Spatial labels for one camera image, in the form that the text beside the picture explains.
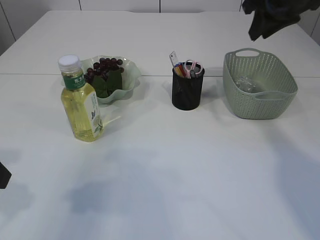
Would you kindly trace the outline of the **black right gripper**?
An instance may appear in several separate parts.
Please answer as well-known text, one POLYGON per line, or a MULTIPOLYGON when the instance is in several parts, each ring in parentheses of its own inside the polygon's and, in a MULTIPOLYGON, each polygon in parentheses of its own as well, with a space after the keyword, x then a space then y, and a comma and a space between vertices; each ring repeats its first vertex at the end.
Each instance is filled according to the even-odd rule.
POLYGON ((248 34, 252 41, 259 37, 267 39, 276 32, 296 24, 300 15, 315 11, 320 7, 319 0, 244 0, 245 14, 254 12, 248 34))

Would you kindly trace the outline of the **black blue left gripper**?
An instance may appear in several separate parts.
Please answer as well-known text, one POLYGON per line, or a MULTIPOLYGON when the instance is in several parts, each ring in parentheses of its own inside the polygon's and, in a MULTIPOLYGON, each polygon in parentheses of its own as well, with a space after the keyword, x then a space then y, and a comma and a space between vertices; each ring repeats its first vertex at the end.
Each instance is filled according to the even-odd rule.
POLYGON ((0 189, 7 187, 11 176, 11 172, 0 162, 0 189))

